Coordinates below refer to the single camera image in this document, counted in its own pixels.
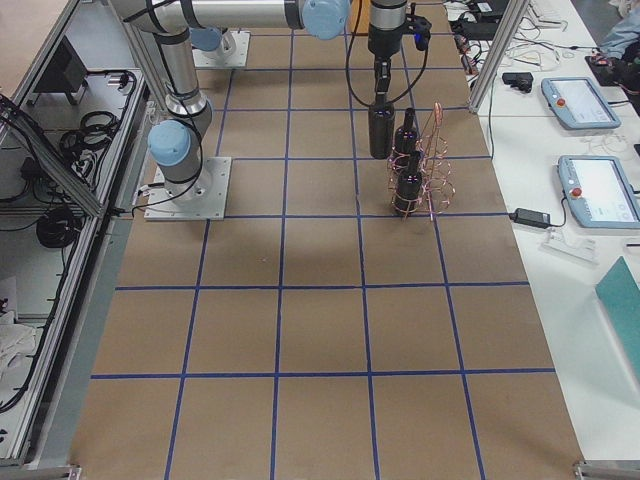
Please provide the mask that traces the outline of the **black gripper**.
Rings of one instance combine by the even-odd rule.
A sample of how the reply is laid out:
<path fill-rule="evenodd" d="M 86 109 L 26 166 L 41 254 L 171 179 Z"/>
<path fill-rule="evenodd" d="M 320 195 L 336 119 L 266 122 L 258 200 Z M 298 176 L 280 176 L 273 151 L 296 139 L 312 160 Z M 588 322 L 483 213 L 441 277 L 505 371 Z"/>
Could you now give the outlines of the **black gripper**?
<path fill-rule="evenodd" d="M 374 55 L 375 102 L 386 103 L 391 81 L 391 57 L 399 52 L 406 24 L 407 2 L 372 1 L 368 49 Z"/>

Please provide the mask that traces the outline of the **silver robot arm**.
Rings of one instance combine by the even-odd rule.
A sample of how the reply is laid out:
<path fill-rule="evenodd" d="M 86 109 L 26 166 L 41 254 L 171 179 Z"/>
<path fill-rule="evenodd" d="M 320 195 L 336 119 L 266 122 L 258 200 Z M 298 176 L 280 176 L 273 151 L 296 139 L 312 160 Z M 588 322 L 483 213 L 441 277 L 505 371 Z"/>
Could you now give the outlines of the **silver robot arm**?
<path fill-rule="evenodd" d="M 163 174 L 169 202 L 186 203 L 211 184 L 202 141 L 213 109 L 202 92 L 191 33 L 191 1 L 113 1 L 136 65 L 149 83 L 162 120 L 149 132 L 148 149 Z"/>
<path fill-rule="evenodd" d="M 206 106 L 200 93 L 190 33 L 195 29 L 289 28 L 330 40 L 349 20 L 349 1 L 114 1 L 120 19 L 153 34 L 165 74 L 166 105 L 177 115 Z"/>

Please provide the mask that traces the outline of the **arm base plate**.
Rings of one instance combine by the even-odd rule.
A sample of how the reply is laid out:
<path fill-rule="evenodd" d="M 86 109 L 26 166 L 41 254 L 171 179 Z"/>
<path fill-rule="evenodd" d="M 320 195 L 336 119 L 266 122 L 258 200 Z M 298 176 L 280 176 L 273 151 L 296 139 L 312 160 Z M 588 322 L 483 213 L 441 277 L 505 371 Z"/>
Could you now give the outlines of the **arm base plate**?
<path fill-rule="evenodd" d="M 179 198 L 178 186 L 167 184 L 159 167 L 154 182 L 161 183 L 149 191 L 150 207 L 144 218 L 150 221 L 223 220 L 231 176 L 231 157 L 206 157 L 204 167 L 195 185 Z"/>
<path fill-rule="evenodd" d="M 241 30 L 192 29 L 194 63 L 199 70 L 244 69 L 251 34 Z"/>

